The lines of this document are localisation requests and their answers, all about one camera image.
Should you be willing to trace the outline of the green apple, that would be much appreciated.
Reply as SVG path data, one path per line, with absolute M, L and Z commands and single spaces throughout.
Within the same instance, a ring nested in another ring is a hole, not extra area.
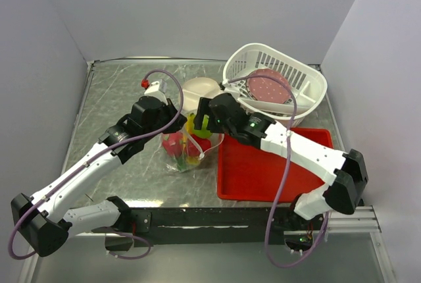
M 202 127 L 198 129 L 193 129 L 193 134 L 201 139 L 208 139 L 212 136 L 212 132 L 207 129 L 209 123 L 209 117 L 207 115 L 203 118 Z

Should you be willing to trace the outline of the pink dragon fruit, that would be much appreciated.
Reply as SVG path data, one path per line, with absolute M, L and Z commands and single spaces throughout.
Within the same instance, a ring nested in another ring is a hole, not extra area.
M 183 134 L 181 132 L 163 134 L 162 147 L 171 157 L 181 157 L 184 151 Z

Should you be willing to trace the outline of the red bell pepper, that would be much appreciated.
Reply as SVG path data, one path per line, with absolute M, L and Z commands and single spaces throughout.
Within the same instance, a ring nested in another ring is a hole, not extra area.
M 195 135 L 192 135 L 192 138 L 199 144 L 203 152 L 212 147 L 212 143 L 208 139 L 201 139 Z M 198 157 L 201 154 L 200 150 L 191 142 L 191 140 L 188 140 L 187 151 L 188 155 L 191 157 Z

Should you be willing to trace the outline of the clear dotted zip top bag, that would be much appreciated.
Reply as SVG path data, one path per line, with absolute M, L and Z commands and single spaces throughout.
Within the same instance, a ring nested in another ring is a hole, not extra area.
M 175 133 L 161 135 L 161 147 L 166 154 L 166 167 L 171 171 L 185 172 L 198 167 L 224 140 L 224 134 L 206 129 L 209 117 L 204 116 L 200 130 L 194 129 L 196 110 L 184 113 L 187 122 Z

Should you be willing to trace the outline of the yellow banana bunch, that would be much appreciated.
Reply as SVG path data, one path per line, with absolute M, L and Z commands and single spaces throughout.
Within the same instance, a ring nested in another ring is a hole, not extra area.
M 201 150 L 199 144 L 192 138 L 194 117 L 195 117 L 194 113 L 189 113 L 187 115 L 187 122 L 185 123 L 182 129 L 183 141 L 184 141 L 183 157 L 184 157 L 185 167 L 187 169 L 197 167 L 200 164 L 201 159 L 204 157 L 203 151 Z M 191 142 L 200 150 L 201 152 L 200 156 L 191 157 L 188 155 L 188 151 L 187 151 L 188 140 L 191 140 Z

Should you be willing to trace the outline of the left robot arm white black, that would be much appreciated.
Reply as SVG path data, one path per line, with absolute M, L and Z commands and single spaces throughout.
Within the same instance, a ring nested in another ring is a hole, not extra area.
M 12 234 L 21 234 L 34 253 L 46 257 L 83 232 L 129 232 L 132 209 L 117 196 L 79 209 L 71 206 L 91 185 L 143 151 L 152 138 L 177 132 L 186 121 L 170 99 L 140 97 L 71 169 L 33 195 L 20 193 L 11 201 Z

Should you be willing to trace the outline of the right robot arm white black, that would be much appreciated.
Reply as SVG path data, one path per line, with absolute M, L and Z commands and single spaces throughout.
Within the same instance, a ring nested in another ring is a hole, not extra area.
M 247 113 L 229 93 L 199 100 L 194 126 L 208 117 L 208 130 L 227 134 L 243 145 L 275 154 L 315 174 L 323 185 L 296 197 L 287 214 L 289 224 L 303 229 L 315 216 L 328 211 L 352 215 L 368 183 L 363 154 L 331 149 L 287 129 L 262 113 Z

